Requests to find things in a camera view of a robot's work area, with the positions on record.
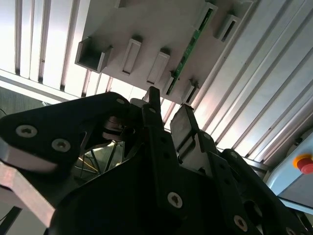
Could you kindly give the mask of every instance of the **rectangular slot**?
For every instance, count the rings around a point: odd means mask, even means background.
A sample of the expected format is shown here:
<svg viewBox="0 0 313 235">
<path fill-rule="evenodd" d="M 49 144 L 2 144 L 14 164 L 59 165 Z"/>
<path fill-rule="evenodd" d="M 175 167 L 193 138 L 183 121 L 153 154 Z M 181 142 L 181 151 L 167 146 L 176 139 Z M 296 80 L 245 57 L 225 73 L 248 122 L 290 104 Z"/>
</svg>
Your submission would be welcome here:
<svg viewBox="0 0 313 235">
<path fill-rule="evenodd" d="M 128 43 L 128 46 L 126 49 L 126 53 L 124 55 L 124 59 L 122 62 L 122 72 L 125 75 L 129 76 L 131 74 L 133 67 L 134 67 L 134 64 L 135 64 L 135 61 L 136 61 L 136 58 L 138 56 L 140 47 L 141 47 L 140 41 L 137 41 L 133 38 L 131 38 L 129 40 L 129 43 Z"/>
<path fill-rule="evenodd" d="M 190 79 L 188 86 L 181 98 L 182 102 L 186 104 L 190 104 L 195 98 L 195 96 L 197 95 L 198 91 L 199 91 L 199 86 L 198 86 L 197 81 Z"/>
<path fill-rule="evenodd" d="M 229 39 L 234 34 L 234 32 L 236 31 L 239 22 L 240 22 L 239 18 L 233 15 L 227 15 L 224 24 L 221 27 L 216 38 L 223 43 L 228 42 Z"/>
<path fill-rule="evenodd" d="M 226 33 L 224 34 L 223 38 L 222 38 L 222 42 L 225 42 L 226 38 L 228 37 L 229 33 L 231 32 L 232 28 L 235 25 L 235 21 L 232 21 L 228 27 L 228 29 L 226 30 Z"/>
<path fill-rule="evenodd" d="M 170 55 L 166 53 L 163 53 L 160 51 L 157 54 L 156 60 L 151 68 L 147 82 L 149 82 L 150 84 L 155 84 L 156 82 L 158 82 L 158 80 L 160 79 L 160 77 L 162 76 L 165 70 L 165 67 L 169 59 L 170 59 Z"/>
<path fill-rule="evenodd" d="M 173 77 L 172 73 L 170 73 L 170 77 L 169 77 L 168 81 L 165 83 L 165 86 L 163 88 L 163 93 L 168 91 L 168 89 L 170 88 L 173 81 L 174 81 L 174 77 Z"/>
<path fill-rule="evenodd" d="M 210 18 L 214 16 L 217 10 L 217 6 L 203 1 L 197 11 L 197 20 L 194 23 L 194 28 L 201 31 L 206 25 L 206 22 L 211 21 Z"/>
</svg>

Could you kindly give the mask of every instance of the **white ceiling panel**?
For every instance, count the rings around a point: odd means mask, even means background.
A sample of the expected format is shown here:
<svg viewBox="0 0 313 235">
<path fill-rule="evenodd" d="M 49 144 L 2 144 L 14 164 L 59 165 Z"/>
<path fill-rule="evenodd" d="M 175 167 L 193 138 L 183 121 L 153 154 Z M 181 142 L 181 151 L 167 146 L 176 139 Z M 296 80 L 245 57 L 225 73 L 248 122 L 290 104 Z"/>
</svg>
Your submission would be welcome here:
<svg viewBox="0 0 313 235">
<path fill-rule="evenodd" d="M 168 9 L 161 9 L 166 5 L 163 0 L 159 5 L 145 1 L 132 6 L 135 2 L 129 1 L 128 9 L 124 9 L 114 8 L 112 2 L 100 4 L 96 0 L 0 0 L 0 30 L 5 35 L 0 39 L 0 86 L 49 103 L 107 91 L 117 92 L 128 100 L 142 98 L 150 86 L 146 78 L 160 48 L 174 45 L 160 82 L 155 84 L 165 98 L 161 99 L 165 128 L 170 128 L 170 121 L 180 107 L 187 88 L 185 82 L 199 76 L 200 90 L 192 107 L 200 128 L 211 134 L 220 149 L 233 148 L 249 160 L 269 165 L 283 159 L 282 149 L 288 148 L 291 138 L 312 124 L 313 1 L 217 0 L 214 18 L 199 38 L 174 95 L 162 91 L 164 77 L 175 70 L 181 59 L 200 10 L 194 6 L 184 11 L 190 16 L 179 21 L 179 12 L 169 11 L 178 1 L 172 1 Z M 192 0 L 183 2 L 180 9 L 194 4 Z M 178 27 L 182 30 L 180 35 L 185 35 L 180 46 L 170 42 L 170 36 L 177 39 L 177 35 L 162 34 L 163 41 L 158 42 L 152 27 L 146 28 L 147 23 L 140 22 L 140 14 L 136 14 L 149 4 L 166 13 L 160 22 L 168 19 L 172 25 L 186 24 Z M 108 6 L 106 14 L 101 5 Z M 217 35 L 225 31 L 223 22 L 230 9 L 240 24 L 223 43 Z M 118 18 L 123 14 L 132 22 Z M 118 22 L 120 28 L 113 24 L 106 27 L 103 22 Z M 128 41 L 138 32 L 144 37 L 134 72 L 126 76 L 112 71 L 115 67 L 120 70 Z M 115 77 L 75 64 L 79 42 L 90 35 L 98 37 L 97 45 L 104 43 L 101 39 L 116 45 L 108 60 L 114 61 L 114 65 L 104 70 Z"/>
</svg>

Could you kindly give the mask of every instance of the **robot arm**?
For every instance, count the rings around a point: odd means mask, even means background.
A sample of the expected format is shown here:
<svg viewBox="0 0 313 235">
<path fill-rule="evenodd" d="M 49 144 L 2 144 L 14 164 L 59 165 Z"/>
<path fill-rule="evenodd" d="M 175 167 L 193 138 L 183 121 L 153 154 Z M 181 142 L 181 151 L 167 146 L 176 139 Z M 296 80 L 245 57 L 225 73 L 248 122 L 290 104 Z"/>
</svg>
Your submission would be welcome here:
<svg viewBox="0 0 313 235">
<path fill-rule="evenodd" d="M 154 87 L 143 100 L 105 93 L 9 115 L 0 119 L 0 185 L 49 235 L 310 234 L 238 153 L 217 151 L 191 107 L 171 130 Z M 78 187 L 78 157 L 112 140 L 124 141 L 123 163 Z"/>
</svg>

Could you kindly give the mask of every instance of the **bolt head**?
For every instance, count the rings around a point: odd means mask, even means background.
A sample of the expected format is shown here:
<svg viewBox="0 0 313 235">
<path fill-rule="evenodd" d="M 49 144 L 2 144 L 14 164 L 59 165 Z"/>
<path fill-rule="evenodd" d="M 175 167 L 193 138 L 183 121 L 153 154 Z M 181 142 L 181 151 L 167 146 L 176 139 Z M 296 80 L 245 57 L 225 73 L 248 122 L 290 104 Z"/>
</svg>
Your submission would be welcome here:
<svg viewBox="0 0 313 235">
<path fill-rule="evenodd" d="M 70 150 L 70 143 L 64 139 L 55 139 L 52 144 L 55 151 L 66 153 Z"/>
<path fill-rule="evenodd" d="M 237 158 L 237 157 L 238 157 L 237 154 L 234 153 L 234 152 L 231 152 L 230 155 L 233 156 L 234 158 Z"/>
<path fill-rule="evenodd" d="M 182 199 L 181 197 L 175 193 L 175 192 L 170 192 L 167 195 L 167 200 L 168 202 L 175 208 L 180 209 L 182 207 Z"/>
<path fill-rule="evenodd" d="M 153 108 L 149 108 L 149 110 L 154 114 L 156 113 L 156 111 Z"/>
<path fill-rule="evenodd" d="M 204 134 L 204 137 L 206 137 L 208 140 L 211 139 L 211 137 L 210 137 L 210 135 L 209 135 L 208 133 L 205 133 L 205 134 Z"/>
<path fill-rule="evenodd" d="M 118 103 L 120 103 L 120 104 L 125 104 L 125 101 L 122 100 L 122 99 L 120 99 L 120 98 L 116 99 L 116 101 L 117 101 Z"/>
<path fill-rule="evenodd" d="M 20 125 L 15 132 L 18 136 L 24 138 L 32 138 L 37 135 L 37 129 L 31 125 Z"/>
<path fill-rule="evenodd" d="M 234 216 L 234 222 L 237 227 L 240 228 L 242 231 L 248 231 L 248 225 L 246 224 L 245 220 L 242 219 L 239 215 Z"/>
</svg>

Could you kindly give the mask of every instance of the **gray metal part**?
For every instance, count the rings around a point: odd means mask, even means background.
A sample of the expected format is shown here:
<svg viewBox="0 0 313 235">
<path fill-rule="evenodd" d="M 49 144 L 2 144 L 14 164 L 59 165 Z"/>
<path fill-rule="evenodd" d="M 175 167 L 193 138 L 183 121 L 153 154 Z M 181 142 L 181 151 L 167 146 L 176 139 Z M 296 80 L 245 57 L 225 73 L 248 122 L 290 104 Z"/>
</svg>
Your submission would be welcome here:
<svg viewBox="0 0 313 235">
<path fill-rule="evenodd" d="M 24 204 L 46 227 L 49 227 L 55 207 L 69 192 L 77 188 L 77 184 L 72 177 L 61 183 L 48 183 L 45 178 L 7 165 L 17 164 L 38 174 L 52 172 L 56 167 L 55 164 L 9 146 L 4 140 L 0 140 L 0 143 L 0 185 L 9 188 L 19 198 L 19 200 L 16 197 L 11 198 L 11 203 Z M 7 201 L 8 192 L 4 193 L 1 198 L 4 197 Z"/>
<path fill-rule="evenodd" d="M 84 38 L 91 36 L 95 46 L 102 49 L 112 45 L 114 50 L 103 73 L 147 90 L 151 85 L 147 78 L 161 48 L 170 50 L 170 60 L 164 73 L 155 85 L 163 88 L 168 72 L 176 69 L 193 33 L 194 23 L 203 0 L 129 0 L 125 8 L 114 8 L 114 1 L 90 2 Z M 189 79 L 195 77 L 201 85 L 220 56 L 224 44 L 214 37 L 234 1 L 217 2 L 218 14 L 207 24 L 194 51 L 167 99 L 181 103 L 181 90 Z M 123 58 L 129 39 L 142 37 L 142 45 L 130 75 L 121 72 Z"/>
<path fill-rule="evenodd" d="M 313 209 L 313 174 L 301 175 L 279 197 Z"/>
</svg>

